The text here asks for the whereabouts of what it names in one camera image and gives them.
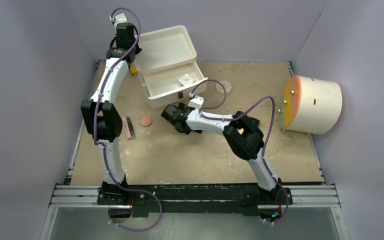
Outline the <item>small white cube box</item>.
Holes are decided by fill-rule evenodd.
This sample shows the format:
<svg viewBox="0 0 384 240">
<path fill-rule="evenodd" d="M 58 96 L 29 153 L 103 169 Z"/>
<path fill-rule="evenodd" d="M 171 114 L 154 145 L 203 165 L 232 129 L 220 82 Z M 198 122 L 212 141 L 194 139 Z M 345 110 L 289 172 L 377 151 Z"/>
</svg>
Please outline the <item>small white cube box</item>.
<svg viewBox="0 0 384 240">
<path fill-rule="evenodd" d="M 185 87 L 195 83 L 196 79 L 193 76 L 186 73 L 178 79 L 178 82 L 182 87 Z"/>
</svg>

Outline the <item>white three-drawer organizer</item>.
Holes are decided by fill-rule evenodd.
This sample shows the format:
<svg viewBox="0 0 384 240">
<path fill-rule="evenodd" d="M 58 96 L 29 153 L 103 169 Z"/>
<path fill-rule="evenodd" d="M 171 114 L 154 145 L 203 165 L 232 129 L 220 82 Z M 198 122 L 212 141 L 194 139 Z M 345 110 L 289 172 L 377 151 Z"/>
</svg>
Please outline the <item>white three-drawer organizer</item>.
<svg viewBox="0 0 384 240">
<path fill-rule="evenodd" d="M 197 64 L 197 52 L 184 25 L 142 33 L 138 41 L 142 51 L 134 64 L 149 106 L 164 107 L 206 90 L 205 77 Z M 196 82 L 181 86 L 178 79 L 189 74 Z"/>
</svg>

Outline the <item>pink makeup stick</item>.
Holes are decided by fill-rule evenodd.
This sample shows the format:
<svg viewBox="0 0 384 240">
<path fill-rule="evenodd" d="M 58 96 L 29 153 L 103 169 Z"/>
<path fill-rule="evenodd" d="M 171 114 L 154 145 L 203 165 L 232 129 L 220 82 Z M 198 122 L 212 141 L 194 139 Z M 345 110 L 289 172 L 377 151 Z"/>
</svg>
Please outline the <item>pink makeup stick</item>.
<svg viewBox="0 0 384 240">
<path fill-rule="evenodd" d="M 123 116 L 122 117 L 122 120 L 123 120 L 123 128 L 125 130 L 125 134 L 126 134 L 126 137 L 128 140 L 131 140 L 133 139 L 133 137 L 131 136 L 131 133 L 130 133 L 130 130 L 129 130 L 129 127 L 128 127 L 128 123 L 127 123 L 127 119 L 126 117 L 128 116 Z"/>
</svg>

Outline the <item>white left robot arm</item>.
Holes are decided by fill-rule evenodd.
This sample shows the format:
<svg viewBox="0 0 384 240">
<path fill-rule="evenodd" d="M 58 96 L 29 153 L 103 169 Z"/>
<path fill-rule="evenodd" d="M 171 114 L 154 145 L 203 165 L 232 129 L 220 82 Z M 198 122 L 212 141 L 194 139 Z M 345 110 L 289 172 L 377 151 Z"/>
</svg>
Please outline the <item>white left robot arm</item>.
<svg viewBox="0 0 384 240">
<path fill-rule="evenodd" d="M 132 23 L 115 23 L 115 36 L 106 53 L 105 69 L 96 91 L 82 101 L 81 114 L 87 132 L 99 148 L 104 167 L 104 179 L 98 188 L 98 205 L 128 205 L 132 193 L 121 164 L 119 137 L 123 120 L 115 101 L 123 79 L 129 73 L 138 46 L 138 29 Z"/>
</svg>

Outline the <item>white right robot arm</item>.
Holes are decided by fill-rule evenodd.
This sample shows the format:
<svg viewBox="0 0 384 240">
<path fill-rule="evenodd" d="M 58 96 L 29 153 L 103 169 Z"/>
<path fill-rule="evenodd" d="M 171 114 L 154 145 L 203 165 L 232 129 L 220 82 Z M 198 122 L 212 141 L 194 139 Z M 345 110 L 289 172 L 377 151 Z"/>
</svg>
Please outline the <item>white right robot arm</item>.
<svg viewBox="0 0 384 240">
<path fill-rule="evenodd" d="M 201 112 L 184 103 L 167 105 L 161 117 L 182 134 L 210 132 L 223 136 L 231 151 L 250 166 L 264 202 L 292 204 L 288 188 L 283 186 L 265 155 L 264 134 L 255 119 L 241 111 L 234 115 Z"/>
</svg>

